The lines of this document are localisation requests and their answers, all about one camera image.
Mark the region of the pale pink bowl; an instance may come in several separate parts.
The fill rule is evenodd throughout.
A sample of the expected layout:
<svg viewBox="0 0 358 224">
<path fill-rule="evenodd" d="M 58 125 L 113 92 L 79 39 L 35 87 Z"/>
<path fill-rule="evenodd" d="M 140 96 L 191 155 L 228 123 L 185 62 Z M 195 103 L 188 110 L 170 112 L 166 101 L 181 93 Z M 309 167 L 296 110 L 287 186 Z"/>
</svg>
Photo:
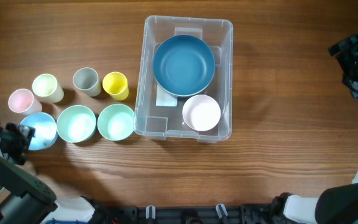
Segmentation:
<svg viewBox="0 0 358 224">
<path fill-rule="evenodd" d="M 182 109 L 184 122 L 195 131 L 209 131 L 220 120 L 218 102 L 208 95 L 195 95 L 186 100 Z"/>
</svg>

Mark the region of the blue plate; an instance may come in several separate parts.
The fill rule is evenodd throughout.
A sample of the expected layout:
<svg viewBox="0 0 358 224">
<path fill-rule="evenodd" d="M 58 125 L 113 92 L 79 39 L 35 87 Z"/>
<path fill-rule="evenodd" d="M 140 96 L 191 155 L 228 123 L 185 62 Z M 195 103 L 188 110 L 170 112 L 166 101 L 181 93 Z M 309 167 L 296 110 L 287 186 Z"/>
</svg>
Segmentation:
<svg viewBox="0 0 358 224">
<path fill-rule="evenodd" d="M 163 41 L 153 57 L 155 81 L 177 97 L 201 93 L 212 82 L 215 58 L 208 44 L 193 35 L 175 35 Z"/>
</svg>

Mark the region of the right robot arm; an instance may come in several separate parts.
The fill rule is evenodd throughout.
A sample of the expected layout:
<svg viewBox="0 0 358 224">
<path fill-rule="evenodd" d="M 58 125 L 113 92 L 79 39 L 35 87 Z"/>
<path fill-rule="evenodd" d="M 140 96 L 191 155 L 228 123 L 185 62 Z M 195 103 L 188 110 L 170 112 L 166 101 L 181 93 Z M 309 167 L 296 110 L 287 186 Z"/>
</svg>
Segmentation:
<svg viewBox="0 0 358 224">
<path fill-rule="evenodd" d="M 332 45 L 334 56 L 343 71 L 342 83 L 358 99 L 358 34 Z M 319 197 L 284 194 L 268 207 L 271 222 L 358 223 L 358 171 L 349 185 L 325 190 Z"/>
</svg>

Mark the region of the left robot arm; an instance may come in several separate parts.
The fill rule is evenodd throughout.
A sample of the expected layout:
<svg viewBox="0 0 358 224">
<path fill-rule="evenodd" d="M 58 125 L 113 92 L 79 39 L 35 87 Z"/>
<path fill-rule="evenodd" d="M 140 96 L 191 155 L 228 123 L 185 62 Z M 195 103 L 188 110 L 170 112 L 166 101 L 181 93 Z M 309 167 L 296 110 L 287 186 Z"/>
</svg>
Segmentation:
<svg viewBox="0 0 358 224">
<path fill-rule="evenodd" d="M 0 127 L 0 223 L 89 223 L 96 209 L 87 199 L 57 198 L 20 168 L 34 134 L 28 126 Z"/>
</svg>

